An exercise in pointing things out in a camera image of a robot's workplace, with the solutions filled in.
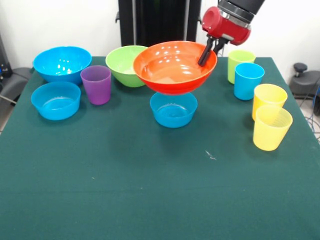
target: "plastic cup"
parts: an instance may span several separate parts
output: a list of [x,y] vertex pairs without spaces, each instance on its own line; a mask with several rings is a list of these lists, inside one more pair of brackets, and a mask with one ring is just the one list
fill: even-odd
[[111,71],[106,66],[89,66],[81,72],[81,79],[90,103],[102,105],[110,100]]
[[293,123],[291,114],[276,105],[264,105],[256,111],[253,143],[261,150],[278,148]]
[[245,50],[234,50],[229,53],[228,56],[228,81],[231,84],[235,84],[235,68],[241,63],[254,63],[256,56]]
[[256,120],[257,109],[263,105],[283,107],[288,98],[287,92],[274,84],[260,84],[254,89],[252,119]]
[[258,64],[245,62],[235,67],[234,95],[240,100],[251,100],[254,98],[255,87],[258,86],[265,70]]

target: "blue cup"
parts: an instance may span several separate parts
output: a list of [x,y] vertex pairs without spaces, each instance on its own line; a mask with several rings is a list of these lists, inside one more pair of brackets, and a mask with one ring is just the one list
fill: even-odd
[[255,63],[244,62],[235,67],[234,95],[240,100],[251,100],[255,95],[255,87],[258,86],[265,70]]

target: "yellow cup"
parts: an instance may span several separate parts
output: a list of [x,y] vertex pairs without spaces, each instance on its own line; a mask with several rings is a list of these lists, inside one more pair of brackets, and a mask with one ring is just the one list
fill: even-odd
[[263,105],[283,107],[288,98],[287,92],[274,84],[260,84],[254,89],[252,118],[256,120],[257,109]]
[[253,143],[261,150],[277,149],[293,123],[291,114],[276,105],[264,105],[256,111]]

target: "black stand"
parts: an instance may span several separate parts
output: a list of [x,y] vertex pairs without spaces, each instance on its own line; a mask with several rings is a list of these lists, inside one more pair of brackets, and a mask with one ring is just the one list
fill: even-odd
[[0,119],[2,119],[7,109],[14,105],[12,101],[16,102],[18,100],[32,73],[31,69],[27,67],[11,69],[1,36],[0,70],[0,95],[3,96],[3,98],[0,98]]

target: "plastic bowl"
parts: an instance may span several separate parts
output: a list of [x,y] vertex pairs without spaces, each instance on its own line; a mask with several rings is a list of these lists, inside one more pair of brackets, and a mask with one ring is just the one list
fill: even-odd
[[150,99],[155,120],[167,128],[180,128],[193,118],[198,101],[191,93],[183,95],[164,95],[155,93]]
[[133,63],[137,76],[152,90],[178,95],[200,87],[214,70],[217,55],[211,51],[205,66],[198,60],[205,46],[191,41],[168,41],[141,52]]
[[130,88],[141,87],[144,84],[134,71],[134,60],[146,46],[123,46],[110,52],[105,63],[110,68],[113,76],[123,85]]
[[63,120],[78,111],[80,96],[77,85],[58,81],[38,87],[31,95],[31,102],[45,119]]
[[91,54],[76,46],[59,46],[40,53],[34,69],[47,82],[70,82],[79,85],[80,73],[91,64]]

